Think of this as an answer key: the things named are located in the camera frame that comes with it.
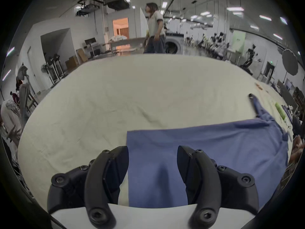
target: ceiling duct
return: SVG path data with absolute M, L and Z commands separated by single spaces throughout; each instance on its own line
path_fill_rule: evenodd
M 83 16 L 83 15 L 92 13 L 98 9 L 99 9 L 98 5 L 90 3 L 90 4 L 86 5 L 84 8 L 78 10 L 75 16 Z
M 129 3 L 126 0 L 104 0 L 104 5 L 117 11 L 129 8 Z

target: shirt sleeve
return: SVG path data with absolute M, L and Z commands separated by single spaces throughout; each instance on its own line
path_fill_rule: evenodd
M 156 21 L 163 20 L 163 15 L 160 13 L 159 10 L 157 10 L 155 12 L 155 18 L 156 18 Z

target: man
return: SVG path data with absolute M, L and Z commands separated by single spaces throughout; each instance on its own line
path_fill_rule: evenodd
M 19 97 L 17 96 L 17 94 L 13 93 L 13 92 L 10 92 L 10 95 L 13 96 L 13 100 L 14 100 L 15 104 L 18 104 Z
M 0 124 L 4 124 L 10 138 L 18 147 L 23 131 L 20 110 L 16 103 L 11 99 L 3 101 L 1 105 Z

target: table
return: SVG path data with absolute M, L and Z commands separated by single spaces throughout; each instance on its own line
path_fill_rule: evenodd
M 120 40 L 120 41 L 116 41 L 116 42 L 108 42 L 103 44 L 109 44 L 110 45 L 110 50 L 111 50 L 111 54 L 113 56 L 113 47 L 117 47 L 117 46 L 123 46 L 123 45 L 128 45 L 130 44 L 131 46 L 138 46 L 140 43 L 144 43 L 145 37 L 138 37 L 138 38 L 131 38 L 131 39 L 126 39 L 126 40 Z
M 125 145 L 127 131 L 255 118 L 249 93 L 293 135 L 274 106 L 286 105 L 283 98 L 236 65 L 169 54 L 85 62 L 62 79 L 30 116 L 18 148 L 22 174 L 46 210 L 54 174 L 87 165 L 104 149 Z M 128 205 L 128 174 L 120 189 L 119 204 Z

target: person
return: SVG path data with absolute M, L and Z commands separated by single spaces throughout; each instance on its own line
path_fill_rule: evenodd
M 155 3 L 147 3 L 145 8 L 149 14 L 148 34 L 144 45 L 148 40 L 144 53 L 165 53 L 165 31 L 163 27 L 163 15 Z
M 14 100 L 15 104 L 18 104 L 19 97 L 17 96 L 17 94 L 13 93 L 13 92 L 10 92 L 10 95 L 13 96 L 13 100 Z
M 8 132 L 8 137 L 18 147 L 23 131 L 20 109 L 11 99 L 3 101 L 0 109 L 0 124 L 3 122 Z
M 18 79 L 18 76 L 16 77 L 16 90 L 19 91 L 19 87 L 20 85 L 23 84 L 23 82 L 21 80 Z

